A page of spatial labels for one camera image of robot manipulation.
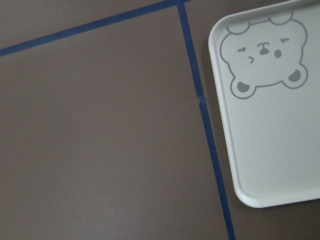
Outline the white bear tray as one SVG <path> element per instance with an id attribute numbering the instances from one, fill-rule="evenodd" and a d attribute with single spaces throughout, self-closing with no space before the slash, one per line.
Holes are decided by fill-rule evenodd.
<path id="1" fill-rule="evenodd" d="M 320 3 L 231 14 L 208 48 L 233 187 L 247 206 L 320 197 Z"/>

